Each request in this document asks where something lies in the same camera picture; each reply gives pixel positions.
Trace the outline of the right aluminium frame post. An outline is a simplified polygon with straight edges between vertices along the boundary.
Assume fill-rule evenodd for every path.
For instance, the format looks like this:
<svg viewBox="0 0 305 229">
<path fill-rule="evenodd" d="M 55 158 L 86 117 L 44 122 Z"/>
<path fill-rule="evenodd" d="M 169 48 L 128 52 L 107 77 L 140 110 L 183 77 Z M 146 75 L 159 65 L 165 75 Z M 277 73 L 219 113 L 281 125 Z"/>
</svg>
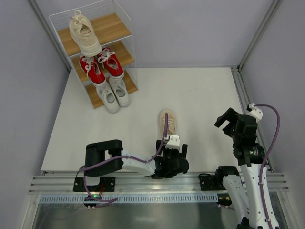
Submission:
<svg viewBox="0 0 305 229">
<path fill-rule="evenodd" d="M 283 0 L 273 0 L 271 2 L 271 5 L 267 9 L 262 21 L 260 22 L 253 38 L 251 39 L 239 65 L 238 65 L 238 70 L 241 71 L 246 64 L 247 60 L 251 56 L 252 52 L 254 51 L 255 47 L 258 45 L 260 39 L 262 38 L 264 32 L 268 28 L 272 18 L 275 16 L 277 10 L 279 9 L 281 3 Z"/>
</svg>

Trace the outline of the red sneaker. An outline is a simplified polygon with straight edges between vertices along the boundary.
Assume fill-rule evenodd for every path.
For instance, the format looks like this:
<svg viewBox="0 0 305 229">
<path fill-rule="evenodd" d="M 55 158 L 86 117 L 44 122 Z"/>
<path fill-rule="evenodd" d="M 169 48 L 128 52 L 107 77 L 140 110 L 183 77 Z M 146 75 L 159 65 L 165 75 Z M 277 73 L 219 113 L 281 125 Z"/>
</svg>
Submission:
<svg viewBox="0 0 305 229">
<path fill-rule="evenodd" d="M 123 68 L 117 59 L 115 52 L 110 47 L 102 47 L 102 51 L 97 55 L 97 61 L 104 69 L 108 70 L 111 77 L 115 79 L 123 78 Z"/>
<path fill-rule="evenodd" d="M 101 86 L 106 80 L 94 56 L 79 55 L 79 65 L 95 86 Z"/>
</svg>

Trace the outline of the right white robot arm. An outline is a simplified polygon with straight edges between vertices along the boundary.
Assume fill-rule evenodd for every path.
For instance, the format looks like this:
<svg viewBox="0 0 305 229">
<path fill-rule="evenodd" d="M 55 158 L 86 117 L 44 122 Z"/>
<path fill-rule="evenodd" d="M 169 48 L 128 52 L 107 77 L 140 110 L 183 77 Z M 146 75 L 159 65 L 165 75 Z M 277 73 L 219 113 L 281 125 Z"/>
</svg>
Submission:
<svg viewBox="0 0 305 229">
<path fill-rule="evenodd" d="M 269 152 L 257 143 L 258 122 L 263 112 L 256 104 L 249 104 L 246 114 L 229 108 L 215 122 L 233 141 L 233 154 L 240 169 L 219 166 L 215 172 L 217 181 L 228 192 L 239 220 L 238 229 L 278 229 L 267 184 L 266 161 Z"/>
</svg>

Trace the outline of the beige lace sneaker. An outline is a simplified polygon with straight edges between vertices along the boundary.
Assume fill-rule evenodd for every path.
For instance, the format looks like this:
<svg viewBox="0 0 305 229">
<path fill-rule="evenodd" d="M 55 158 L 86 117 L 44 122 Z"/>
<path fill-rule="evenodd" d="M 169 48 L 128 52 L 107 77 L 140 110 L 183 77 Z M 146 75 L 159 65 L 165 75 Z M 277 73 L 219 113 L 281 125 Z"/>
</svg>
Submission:
<svg viewBox="0 0 305 229">
<path fill-rule="evenodd" d="M 84 56 L 93 57 L 102 51 L 91 22 L 80 10 L 70 17 L 69 31 Z"/>
<path fill-rule="evenodd" d="M 165 137 L 170 135 L 177 135 L 177 119 L 174 111 L 171 109 L 163 109 L 159 114 L 159 129 L 161 138 L 163 138 L 164 129 L 165 129 L 165 122 L 166 122 L 166 115 L 168 116 L 168 124 L 167 124 L 167 133 Z"/>
</svg>

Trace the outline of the left aluminium frame post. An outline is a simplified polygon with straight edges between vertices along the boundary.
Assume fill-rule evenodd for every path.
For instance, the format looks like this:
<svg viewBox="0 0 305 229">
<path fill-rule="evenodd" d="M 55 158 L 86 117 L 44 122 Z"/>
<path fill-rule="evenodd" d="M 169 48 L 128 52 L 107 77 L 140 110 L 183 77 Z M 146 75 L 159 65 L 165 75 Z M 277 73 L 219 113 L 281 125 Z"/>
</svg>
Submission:
<svg viewBox="0 0 305 229">
<path fill-rule="evenodd" d="M 50 40 L 50 42 L 52 42 L 52 36 L 50 34 L 49 27 L 47 25 L 47 22 L 37 4 L 37 2 L 35 0 L 27 0 L 27 2 L 29 3 L 31 9 L 33 10 L 35 17 L 38 19 L 38 22 L 40 23 L 43 30 L 45 31 L 48 39 Z"/>
</svg>

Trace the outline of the white sneaker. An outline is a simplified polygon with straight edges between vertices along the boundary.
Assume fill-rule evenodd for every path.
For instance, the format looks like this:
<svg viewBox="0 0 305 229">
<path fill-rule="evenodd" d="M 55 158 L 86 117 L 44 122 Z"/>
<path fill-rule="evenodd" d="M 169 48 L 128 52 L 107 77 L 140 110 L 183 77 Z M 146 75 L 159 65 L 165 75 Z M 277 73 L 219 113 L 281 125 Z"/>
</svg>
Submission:
<svg viewBox="0 0 305 229">
<path fill-rule="evenodd" d="M 112 88 L 120 107 L 127 107 L 130 104 L 129 94 L 125 82 L 122 78 L 110 77 L 110 87 Z"/>
<path fill-rule="evenodd" d="M 107 82 L 97 86 L 96 92 L 109 113 L 114 114 L 119 111 L 119 104 L 110 85 Z"/>
</svg>

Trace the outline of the aluminium frame post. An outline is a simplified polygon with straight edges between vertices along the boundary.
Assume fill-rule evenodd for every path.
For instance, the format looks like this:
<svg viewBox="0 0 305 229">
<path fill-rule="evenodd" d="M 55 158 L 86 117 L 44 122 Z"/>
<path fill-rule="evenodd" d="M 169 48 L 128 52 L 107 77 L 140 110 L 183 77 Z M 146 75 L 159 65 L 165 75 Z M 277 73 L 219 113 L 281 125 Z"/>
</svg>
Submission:
<svg viewBox="0 0 305 229">
<path fill-rule="evenodd" d="M 52 36 L 50 34 L 49 27 L 47 25 L 47 22 L 37 4 L 37 2 L 35 0 L 27 0 L 27 2 L 29 3 L 31 9 L 33 10 L 35 17 L 38 19 L 38 22 L 40 23 L 43 30 L 45 31 L 48 39 L 50 40 L 50 42 L 52 42 Z"/>
<path fill-rule="evenodd" d="M 268 28 L 272 18 L 275 16 L 277 10 L 279 9 L 281 3 L 283 0 L 273 0 L 271 2 L 271 5 L 267 9 L 262 21 L 260 22 L 253 38 L 251 39 L 239 65 L 238 65 L 238 70 L 241 71 L 246 64 L 247 60 L 251 56 L 252 52 L 254 51 L 255 47 L 258 45 L 260 39 L 262 38 L 264 32 Z"/>
</svg>

